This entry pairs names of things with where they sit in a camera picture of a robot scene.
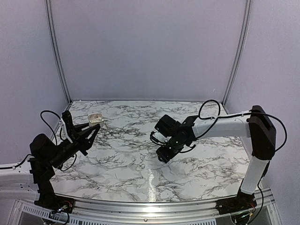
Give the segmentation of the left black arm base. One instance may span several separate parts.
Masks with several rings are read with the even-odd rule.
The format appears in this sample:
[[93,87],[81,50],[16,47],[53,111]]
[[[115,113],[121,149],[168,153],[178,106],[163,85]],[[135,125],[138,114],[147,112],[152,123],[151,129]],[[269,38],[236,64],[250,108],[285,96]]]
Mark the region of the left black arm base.
[[34,201],[36,206],[40,206],[52,211],[52,213],[72,213],[75,200],[70,197],[55,194],[50,183],[38,186],[39,197]]

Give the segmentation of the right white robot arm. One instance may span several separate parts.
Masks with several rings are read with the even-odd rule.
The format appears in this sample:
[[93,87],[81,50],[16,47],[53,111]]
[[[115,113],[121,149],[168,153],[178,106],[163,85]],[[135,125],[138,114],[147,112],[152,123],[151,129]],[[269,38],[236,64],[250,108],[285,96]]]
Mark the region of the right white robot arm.
[[252,143],[250,163],[240,186],[241,193],[232,200],[232,206],[242,210],[250,203],[250,195],[256,190],[275,155],[276,129],[259,105],[254,105],[249,111],[215,118],[188,116],[183,122],[166,114],[155,125],[150,139],[159,145],[156,151],[158,159],[168,163],[184,146],[194,149],[192,143],[198,139],[229,136],[250,138]]

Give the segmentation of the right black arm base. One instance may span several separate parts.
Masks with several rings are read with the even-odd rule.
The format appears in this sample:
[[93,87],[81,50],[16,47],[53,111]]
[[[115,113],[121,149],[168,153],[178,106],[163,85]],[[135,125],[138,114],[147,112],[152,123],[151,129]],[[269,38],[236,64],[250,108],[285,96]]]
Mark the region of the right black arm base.
[[257,206],[254,193],[246,194],[239,188],[237,195],[216,201],[216,209],[220,215],[254,209]]

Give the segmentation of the white earbud charging case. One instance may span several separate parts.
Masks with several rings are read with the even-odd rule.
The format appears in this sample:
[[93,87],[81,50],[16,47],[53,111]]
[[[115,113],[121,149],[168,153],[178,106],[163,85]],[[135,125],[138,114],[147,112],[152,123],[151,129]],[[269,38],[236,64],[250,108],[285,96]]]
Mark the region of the white earbud charging case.
[[101,113],[92,113],[88,115],[89,126],[95,126],[99,124],[101,127],[104,124],[104,119]]

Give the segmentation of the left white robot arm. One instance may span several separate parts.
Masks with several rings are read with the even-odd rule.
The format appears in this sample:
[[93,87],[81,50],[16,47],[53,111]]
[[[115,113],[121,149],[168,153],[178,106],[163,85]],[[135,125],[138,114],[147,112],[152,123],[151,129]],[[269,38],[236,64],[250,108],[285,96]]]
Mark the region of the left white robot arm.
[[48,208],[59,205],[58,196],[64,193],[54,187],[53,178],[62,166],[77,153],[84,156],[100,131],[101,126],[88,123],[75,125],[67,132],[66,140],[53,143],[45,134],[39,134],[30,144],[30,154],[16,165],[1,165],[0,196],[4,199],[33,199]]

